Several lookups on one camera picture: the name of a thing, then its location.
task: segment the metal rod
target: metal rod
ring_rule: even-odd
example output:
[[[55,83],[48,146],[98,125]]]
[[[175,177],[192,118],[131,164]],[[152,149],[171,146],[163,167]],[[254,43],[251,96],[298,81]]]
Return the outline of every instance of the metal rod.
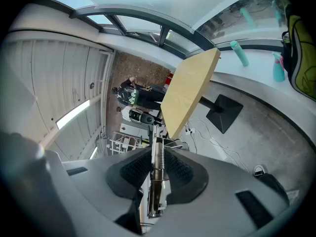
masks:
[[[217,112],[217,113],[221,113],[223,112],[223,108],[214,104],[213,102],[209,101],[208,99],[206,99],[205,97],[201,97],[201,99],[199,100],[199,103],[210,108],[211,110]]]

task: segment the person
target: person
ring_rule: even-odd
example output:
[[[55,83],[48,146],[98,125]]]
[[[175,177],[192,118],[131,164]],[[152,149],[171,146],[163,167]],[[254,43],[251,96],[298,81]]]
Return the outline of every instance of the person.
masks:
[[[263,165],[259,164],[255,166],[253,176],[278,193],[285,200],[287,205],[290,205],[286,191],[281,183],[279,183],[273,175],[269,174]]]
[[[130,111],[131,110],[134,111],[134,112],[137,112],[138,114],[144,113],[144,114],[150,115],[155,120],[154,121],[154,125],[157,124],[157,125],[161,126],[161,119],[149,114],[148,112],[137,111],[135,108],[131,108],[129,106],[126,106],[124,109],[122,107],[117,107],[117,112],[122,113],[123,119],[125,119],[127,121],[132,121],[131,118],[130,118]]]
[[[122,82],[119,89],[112,88],[112,93],[118,96],[118,101],[124,105],[139,105],[141,107],[160,110],[160,103],[164,98],[164,93],[145,88],[137,84],[135,77],[131,77]]]

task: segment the concrete floor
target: concrete floor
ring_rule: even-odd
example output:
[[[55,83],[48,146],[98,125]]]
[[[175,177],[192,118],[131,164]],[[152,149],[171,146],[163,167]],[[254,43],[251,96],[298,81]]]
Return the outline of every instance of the concrete floor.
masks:
[[[113,131],[119,131],[122,115],[116,111],[118,106],[125,107],[118,102],[117,96],[111,94],[112,87],[119,87],[130,77],[136,77],[139,85],[156,84],[164,86],[170,71],[156,63],[144,60],[137,56],[118,52],[116,54],[113,70],[110,75],[108,102],[107,102],[107,136],[112,137]]]
[[[233,89],[215,83],[209,83],[204,97],[215,101],[219,94],[230,97],[243,104],[239,116],[232,126],[222,134],[207,118],[208,108],[198,104],[190,119],[198,117],[203,121],[210,135],[225,149],[237,152],[252,174],[254,166],[264,164],[286,191],[299,189],[299,198],[304,196],[314,178],[316,155],[303,136],[285,119],[258,101]],[[193,134],[197,153],[223,160],[219,153],[223,150],[212,145],[203,123],[197,118],[189,122],[190,128],[201,132]],[[190,135],[181,135],[180,139],[189,144],[190,151],[196,152]],[[245,169],[237,154],[226,151],[236,163]],[[234,164],[231,158],[226,161]]]

